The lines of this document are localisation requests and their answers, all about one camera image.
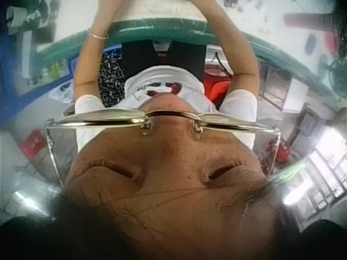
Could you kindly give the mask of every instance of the bracelet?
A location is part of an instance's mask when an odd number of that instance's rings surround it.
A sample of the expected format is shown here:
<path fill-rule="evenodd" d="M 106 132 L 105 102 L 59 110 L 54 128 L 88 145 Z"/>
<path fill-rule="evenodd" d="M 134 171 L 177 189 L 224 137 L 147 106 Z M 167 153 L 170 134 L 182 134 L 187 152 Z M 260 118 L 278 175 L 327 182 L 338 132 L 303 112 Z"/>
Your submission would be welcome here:
<path fill-rule="evenodd" d="M 107 40 L 107 39 L 110 37 L 108 34 L 107 34 L 106 37 L 100 37 L 100 36 L 98 36 L 98 35 L 95 35 L 95 34 L 92 33 L 92 30 L 91 30 L 90 28 L 88 29 L 88 31 L 89 31 L 89 35 L 90 35 L 90 36 L 93 36 L 93 37 L 96 38 L 96 39 Z"/>

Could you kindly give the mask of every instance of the nose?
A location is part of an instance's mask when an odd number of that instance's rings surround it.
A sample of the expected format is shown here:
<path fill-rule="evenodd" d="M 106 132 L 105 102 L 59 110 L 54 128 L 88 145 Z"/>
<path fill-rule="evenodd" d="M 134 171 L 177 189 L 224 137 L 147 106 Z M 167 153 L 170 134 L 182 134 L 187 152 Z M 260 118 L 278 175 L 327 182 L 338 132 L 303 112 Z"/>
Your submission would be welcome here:
<path fill-rule="evenodd" d="M 146 112 L 154 110 L 176 110 L 196 113 L 196 110 L 186 101 L 171 93 L 157 94 L 149 101 L 145 102 L 141 109 Z"/>

